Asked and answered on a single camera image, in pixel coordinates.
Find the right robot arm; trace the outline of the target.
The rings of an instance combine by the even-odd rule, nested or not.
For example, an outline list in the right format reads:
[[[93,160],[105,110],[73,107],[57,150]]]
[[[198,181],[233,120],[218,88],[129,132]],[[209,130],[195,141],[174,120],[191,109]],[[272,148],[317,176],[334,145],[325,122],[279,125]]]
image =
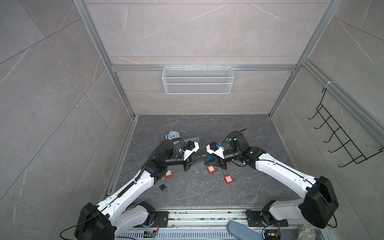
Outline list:
[[[326,177],[315,178],[278,161],[259,147],[251,147],[241,131],[227,135],[227,144],[212,142],[206,146],[209,154],[206,166],[216,166],[223,170],[233,162],[239,167],[249,166],[265,173],[294,191],[299,198],[291,201],[269,201],[262,209],[260,218],[264,225],[271,226],[283,220],[305,220],[309,224],[324,229],[335,219],[339,203],[333,185]]]

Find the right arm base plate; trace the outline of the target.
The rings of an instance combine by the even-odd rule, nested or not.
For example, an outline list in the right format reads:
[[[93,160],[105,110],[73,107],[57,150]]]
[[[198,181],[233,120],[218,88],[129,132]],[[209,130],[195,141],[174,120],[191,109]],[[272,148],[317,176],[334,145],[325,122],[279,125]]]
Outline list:
[[[262,211],[246,210],[246,217],[249,227],[288,227],[287,220],[276,220],[271,214]]]

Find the red padlock long shackle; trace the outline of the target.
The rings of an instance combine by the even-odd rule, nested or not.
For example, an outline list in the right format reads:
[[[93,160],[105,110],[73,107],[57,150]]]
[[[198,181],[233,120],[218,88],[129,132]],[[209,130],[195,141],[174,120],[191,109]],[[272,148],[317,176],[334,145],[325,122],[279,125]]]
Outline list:
[[[183,176],[182,172],[174,172],[173,170],[168,170],[165,174],[165,178],[173,177],[174,180],[180,179]]]

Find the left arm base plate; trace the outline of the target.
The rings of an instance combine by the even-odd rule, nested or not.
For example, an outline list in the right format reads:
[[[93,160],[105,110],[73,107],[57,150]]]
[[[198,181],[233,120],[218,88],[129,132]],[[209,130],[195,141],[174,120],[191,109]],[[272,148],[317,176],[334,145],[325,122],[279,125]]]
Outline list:
[[[136,226],[136,228],[156,228],[157,226],[160,228],[167,228],[168,222],[169,212],[160,211],[155,212],[155,214],[150,219],[146,220],[144,224]]]

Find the small black padlock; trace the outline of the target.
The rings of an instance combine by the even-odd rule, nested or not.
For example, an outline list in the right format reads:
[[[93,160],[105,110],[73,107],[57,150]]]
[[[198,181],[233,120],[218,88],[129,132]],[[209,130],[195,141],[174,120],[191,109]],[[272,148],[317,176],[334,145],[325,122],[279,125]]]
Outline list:
[[[166,192],[168,191],[168,187],[166,186],[166,180],[165,179],[161,179],[161,185],[159,186],[160,190],[162,192]]]

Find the blue padlock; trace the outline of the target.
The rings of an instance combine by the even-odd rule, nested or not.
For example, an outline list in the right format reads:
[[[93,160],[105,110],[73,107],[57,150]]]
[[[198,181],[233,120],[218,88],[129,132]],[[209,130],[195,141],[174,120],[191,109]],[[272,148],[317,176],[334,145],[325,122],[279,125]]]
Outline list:
[[[213,159],[212,156],[208,156],[208,157],[206,157],[206,158],[204,159],[204,162],[209,162],[209,161],[211,161],[212,159]]]

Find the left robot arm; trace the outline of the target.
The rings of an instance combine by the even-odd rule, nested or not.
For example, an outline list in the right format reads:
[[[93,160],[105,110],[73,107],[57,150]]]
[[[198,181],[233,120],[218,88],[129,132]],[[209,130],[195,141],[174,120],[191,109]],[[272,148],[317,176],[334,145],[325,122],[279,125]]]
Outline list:
[[[182,165],[188,171],[195,163],[193,156],[203,156],[199,149],[198,142],[182,138],[162,141],[128,183],[98,204],[88,203],[82,208],[78,223],[72,227],[74,238],[115,240],[136,226],[158,224],[154,207],[143,201],[132,208],[132,203],[164,178],[169,166]]]

